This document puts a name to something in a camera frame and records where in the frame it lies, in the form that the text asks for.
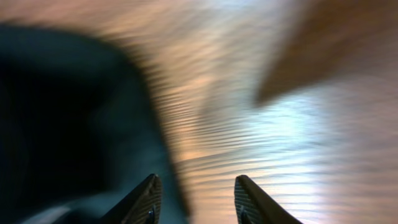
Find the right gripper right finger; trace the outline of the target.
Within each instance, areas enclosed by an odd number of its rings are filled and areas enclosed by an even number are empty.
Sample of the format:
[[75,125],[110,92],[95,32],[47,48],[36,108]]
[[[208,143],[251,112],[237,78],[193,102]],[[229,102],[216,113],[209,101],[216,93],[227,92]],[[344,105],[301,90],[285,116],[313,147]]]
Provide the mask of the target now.
[[246,175],[235,179],[234,204],[239,224],[302,224]]

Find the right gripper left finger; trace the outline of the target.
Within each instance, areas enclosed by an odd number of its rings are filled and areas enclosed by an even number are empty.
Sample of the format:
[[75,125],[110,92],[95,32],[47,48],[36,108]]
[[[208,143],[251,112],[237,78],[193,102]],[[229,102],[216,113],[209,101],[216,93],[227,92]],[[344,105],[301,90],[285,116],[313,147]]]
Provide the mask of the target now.
[[158,224],[162,201],[162,182],[158,175],[147,176],[108,213],[102,224]]

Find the black t-shirt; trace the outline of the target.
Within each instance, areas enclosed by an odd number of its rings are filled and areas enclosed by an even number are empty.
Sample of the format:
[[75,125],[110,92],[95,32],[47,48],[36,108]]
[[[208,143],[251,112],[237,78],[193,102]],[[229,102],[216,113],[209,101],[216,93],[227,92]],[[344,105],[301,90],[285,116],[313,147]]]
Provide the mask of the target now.
[[144,71],[74,32],[1,25],[1,222],[99,223],[151,174],[149,214],[186,223]]

